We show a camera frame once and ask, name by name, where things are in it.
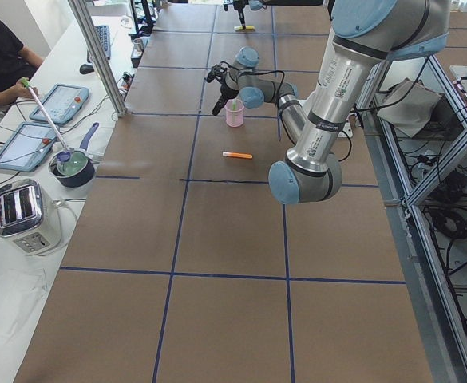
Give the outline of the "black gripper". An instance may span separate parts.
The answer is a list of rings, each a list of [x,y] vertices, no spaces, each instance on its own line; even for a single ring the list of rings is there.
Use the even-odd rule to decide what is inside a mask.
[[[238,12],[240,25],[237,27],[237,30],[245,30],[246,22],[243,9],[246,6],[246,0],[233,0],[233,8]]]
[[[237,97],[237,90],[231,88],[225,81],[220,86],[220,98],[212,109],[212,115],[218,116],[227,102]]]

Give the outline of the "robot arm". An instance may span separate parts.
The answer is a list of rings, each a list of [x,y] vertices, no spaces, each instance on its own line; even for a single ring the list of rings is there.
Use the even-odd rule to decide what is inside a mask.
[[[248,6],[250,10],[257,11],[265,9],[268,6],[322,6],[327,8],[328,1],[323,0],[302,0],[302,1],[287,1],[287,0],[270,0],[270,1],[258,1],[258,0],[224,0],[223,8],[228,11],[230,7],[237,12],[239,16],[240,25],[235,27],[235,31],[250,31],[255,30],[254,26],[249,26],[245,22],[244,8]]]
[[[207,82],[220,83],[212,113],[239,97],[247,108],[271,103],[295,142],[268,174],[282,204],[318,202],[339,190],[342,170],[331,151],[372,68],[384,61],[428,57],[445,48],[447,1],[332,1],[331,29],[315,91],[299,102],[293,85],[262,79],[258,52],[243,47],[232,64],[214,65]]]

